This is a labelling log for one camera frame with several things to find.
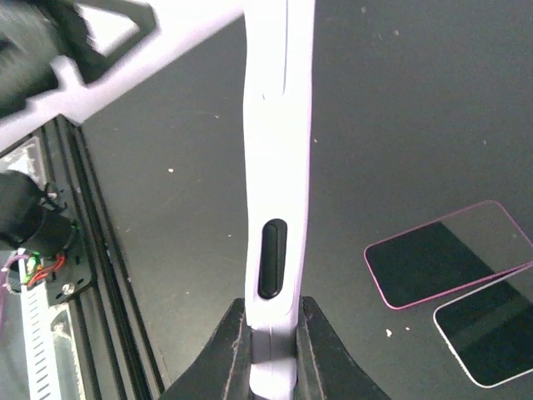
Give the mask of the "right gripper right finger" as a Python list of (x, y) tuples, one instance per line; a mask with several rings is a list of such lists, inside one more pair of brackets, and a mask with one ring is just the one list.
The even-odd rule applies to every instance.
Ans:
[(389, 398), (355, 362), (313, 297), (301, 298), (296, 349), (297, 399)]

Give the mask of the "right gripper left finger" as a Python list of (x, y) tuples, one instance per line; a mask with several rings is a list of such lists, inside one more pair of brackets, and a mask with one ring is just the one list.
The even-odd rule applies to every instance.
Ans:
[(161, 395), (167, 400), (251, 399), (251, 330), (242, 298), (233, 300), (191, 366)]

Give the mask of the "black smartphone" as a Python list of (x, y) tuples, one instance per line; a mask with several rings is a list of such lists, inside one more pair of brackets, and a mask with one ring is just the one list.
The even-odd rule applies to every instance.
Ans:
[(532, 372), (532, 266), (439, 306), (433, 321), (466, 376), (496, 388)]

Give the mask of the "pink edged smartphone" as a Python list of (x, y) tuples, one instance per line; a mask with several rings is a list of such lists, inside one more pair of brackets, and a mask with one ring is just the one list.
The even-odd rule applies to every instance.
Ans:
[(367, 246), (364, 259), (385, 305), (403, 310), (498, 278), (532, 261), (532, 240), (486, 200)]

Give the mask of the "phone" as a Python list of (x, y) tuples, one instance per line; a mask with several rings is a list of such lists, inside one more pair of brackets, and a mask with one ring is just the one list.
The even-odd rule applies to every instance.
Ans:
[(243, 138), (250, 389), (291, 399), (309, 202), (312, 1), (247, 1)]

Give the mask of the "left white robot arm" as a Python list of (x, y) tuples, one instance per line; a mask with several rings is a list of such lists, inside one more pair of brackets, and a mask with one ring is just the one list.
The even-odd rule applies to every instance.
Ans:
[(148, 1), (158, 30), (136, 46), (103, 78), (82, 83), (75, 62), (52, 62), (59, 89), (29, 100), (26, 110), (1, 120), (1, 149), (62, 114), (83, 123), (93, 114), (242, 15), (241, 1)]

